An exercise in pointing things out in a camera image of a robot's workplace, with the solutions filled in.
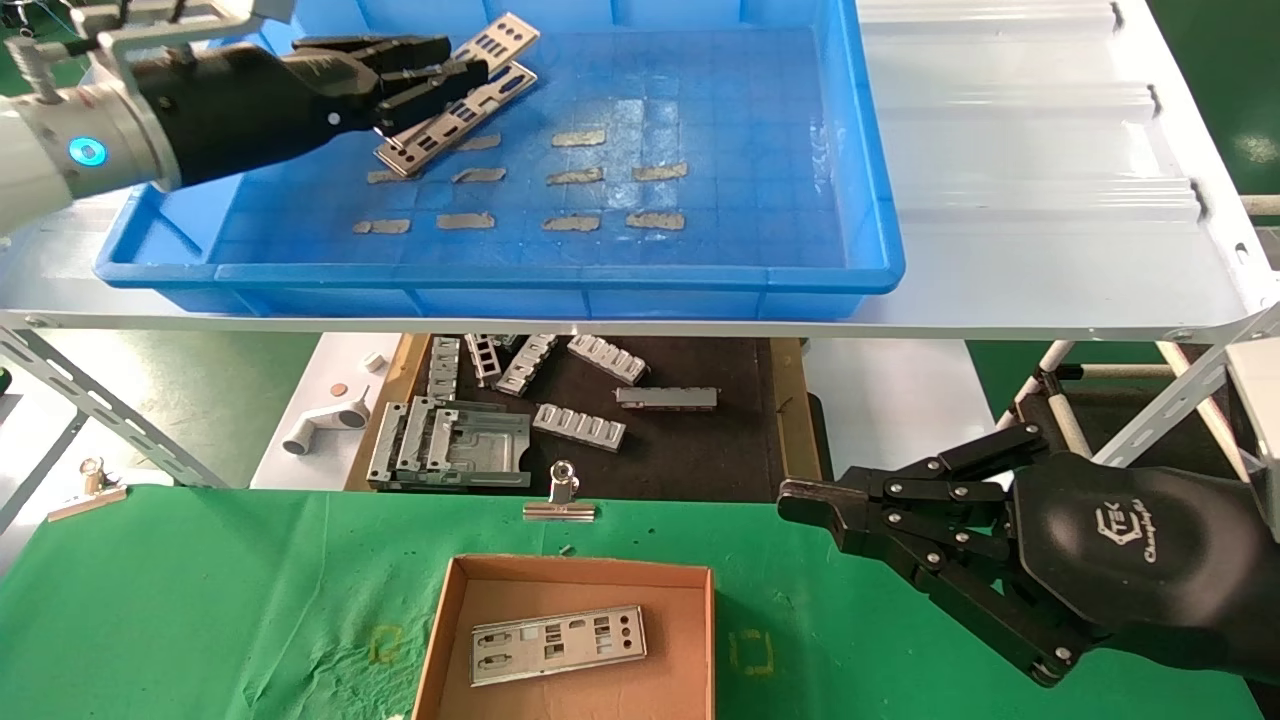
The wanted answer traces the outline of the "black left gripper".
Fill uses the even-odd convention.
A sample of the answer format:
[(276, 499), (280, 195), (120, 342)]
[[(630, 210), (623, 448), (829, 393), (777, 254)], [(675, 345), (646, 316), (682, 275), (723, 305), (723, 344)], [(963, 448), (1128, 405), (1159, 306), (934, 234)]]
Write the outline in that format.
[(308, 36), (292, 47), (278, 56), (234, 44), (188, 61), (134, 64), (137, 88), (175, 163), (160, 186), (178, 190), (285, 161), (349, 131), (390, 137), (440, 115), (490, 77), (485, 60), (448, 60), (453, 46), (444, 35)]

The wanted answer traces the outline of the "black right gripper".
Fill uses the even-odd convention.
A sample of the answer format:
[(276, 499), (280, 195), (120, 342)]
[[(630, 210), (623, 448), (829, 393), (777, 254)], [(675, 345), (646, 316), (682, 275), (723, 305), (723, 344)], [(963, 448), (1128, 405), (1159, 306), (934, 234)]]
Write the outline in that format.
[[(1012, 497), (1021, 566), (1097, 642), (1169, 667), (1276, 683), (1279, 547), (1239, 480), (1108, 468), (1050, 454), (1019, 424), (897, 470), (787, 479), (782, 519), (832, 528), (842, 553), (883, 562), (1036, 684), (1057, 685), (1089, 638), (1015, 578), (1012, 544), (965, 524)], [(997, 477), (1019, 471), (1005, 488)]]

